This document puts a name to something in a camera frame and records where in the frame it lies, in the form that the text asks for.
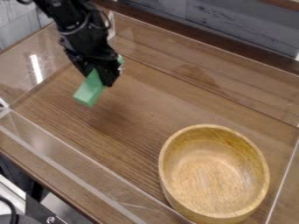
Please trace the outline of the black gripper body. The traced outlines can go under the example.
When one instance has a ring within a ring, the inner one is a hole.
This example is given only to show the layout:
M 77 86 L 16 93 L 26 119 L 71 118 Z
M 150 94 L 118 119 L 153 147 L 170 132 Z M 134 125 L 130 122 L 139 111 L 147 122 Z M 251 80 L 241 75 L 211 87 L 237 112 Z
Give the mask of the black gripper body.
M 58 30 L 61 44 L 73 64 L 77 58 L 113 60 L 117 57 L 118 53 L 109 44 L 109 28 L 87 27 L 67 31 L 59 27 Z

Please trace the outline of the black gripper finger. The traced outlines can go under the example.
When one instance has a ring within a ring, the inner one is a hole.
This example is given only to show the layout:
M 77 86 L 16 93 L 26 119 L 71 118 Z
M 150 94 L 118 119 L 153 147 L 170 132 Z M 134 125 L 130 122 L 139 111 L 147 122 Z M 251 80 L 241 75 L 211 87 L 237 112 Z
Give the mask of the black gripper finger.
M 89 77 L 90 73 L 95 69 L 95 63 L 93 59 L 77 58 L 74 61 L 74 65 L 79 69 L 85 77 Z
M 103 85 L 111 88 L 121 75 L 121 63 L 110 62 L 105 64 L 97 64 L 95 68 Z

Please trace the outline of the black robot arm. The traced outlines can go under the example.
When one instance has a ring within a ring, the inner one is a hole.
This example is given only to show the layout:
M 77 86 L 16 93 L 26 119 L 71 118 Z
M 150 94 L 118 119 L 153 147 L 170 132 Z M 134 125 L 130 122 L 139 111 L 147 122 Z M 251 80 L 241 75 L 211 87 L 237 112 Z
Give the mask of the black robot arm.
M 121 75 L 118 52 L 109 44 L 113 24 L 107 13 L 93 0 L 16 0 L 19 4 L 37 4 L 54 20 L 61 33 L 61 45 L 81 73 L 89 77 L 98 72 L 105 86 L 111 87 Z

